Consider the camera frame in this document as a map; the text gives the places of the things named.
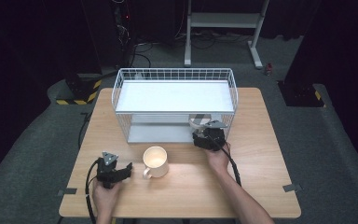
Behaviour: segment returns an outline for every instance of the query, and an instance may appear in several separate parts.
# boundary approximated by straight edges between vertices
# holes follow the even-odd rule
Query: shelf top tier
[[[234,114],[227,80],[125,80],[116,113]]]

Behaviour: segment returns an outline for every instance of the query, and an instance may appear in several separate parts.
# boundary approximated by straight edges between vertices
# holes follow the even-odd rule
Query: person's right hand
[[[230,148],[230,144],[226,143],[223,146],[223,149],[229,154],[229,148]],[[204,149],[206,156],[208,158],[208,163],[209,166],[212,168],[212,170],[216,173],[219,172],[226,172],[227,171],[227,166],[228,166],[228,156],[222,151],[222,150],[218,150],[218,151],[212,151],[212,150],[207,150]]]

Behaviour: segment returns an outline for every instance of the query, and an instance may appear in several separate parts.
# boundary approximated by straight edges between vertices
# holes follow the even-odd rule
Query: white mug
[[[162,177],[168,173],[167,152],[162,147],[150,147],[144,153],[144,179]]]

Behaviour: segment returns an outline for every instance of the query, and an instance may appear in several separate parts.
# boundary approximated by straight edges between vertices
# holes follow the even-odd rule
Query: wooden table
[[[296,194],[282,188],[292,182],[261,92],[256,88],[238,88],[238,92],[239,106],[228,142],[242,186],[272,217],[299,217]],[[111,94],[112,89],[99,94],[67,187],[77,191],[63,196],[63,217],[89,216],[84,186],[90,166],[102,151],[118,154],[117,169],[133,162],[114,217],[236,217],[202,149],[192,144],[128,144],[118,126]],[[154,145],[167,150],[170,171],[162,178],[145,180],[143,153]],[[233,175],[230,165],[228,170]]]

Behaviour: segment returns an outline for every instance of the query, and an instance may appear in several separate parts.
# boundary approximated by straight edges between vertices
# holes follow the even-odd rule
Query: white metal stand
[[[263,68],[255,45],[263,25],[269,0],[265,0],[260,13],[192,13],[191,0],[188,0],[185,67],[191,66],[191,27],[230,27],[230,28],[254,28],[253,40],[248,41],[248,46],[257,69]]]

